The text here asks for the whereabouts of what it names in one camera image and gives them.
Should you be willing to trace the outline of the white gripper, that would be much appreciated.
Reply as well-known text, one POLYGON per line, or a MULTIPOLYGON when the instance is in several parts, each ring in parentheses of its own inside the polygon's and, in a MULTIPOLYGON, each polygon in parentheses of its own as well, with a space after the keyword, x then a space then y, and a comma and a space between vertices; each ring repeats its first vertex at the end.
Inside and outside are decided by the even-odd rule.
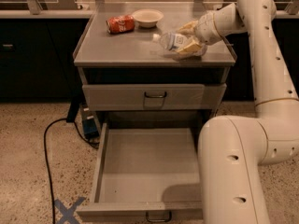
MULTIPOLYGON (((208 11, 198 21, 190 21, 178 28, 177 32, 182 35, 195 35, 201 42, 210 46, 227 35, 245 33, 246 28, 239 16, 237 6, 232 3, 220 10, 208 11)), ((188 38, 176 53, 200 53, 203 45, 198 39, 188 38)))

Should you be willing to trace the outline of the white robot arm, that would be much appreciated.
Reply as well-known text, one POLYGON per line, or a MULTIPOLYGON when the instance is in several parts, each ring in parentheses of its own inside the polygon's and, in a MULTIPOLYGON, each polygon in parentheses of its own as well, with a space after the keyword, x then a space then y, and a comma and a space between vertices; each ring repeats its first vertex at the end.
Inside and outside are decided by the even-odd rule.
POLYGON ((258 168, 298 152, 299 98, 273 32, 275 15, 273 0, 236 0, 179 28, 207 45, 249 36, 255 117, 217 116, 199 135, 205 224, 270 224, 258 168))

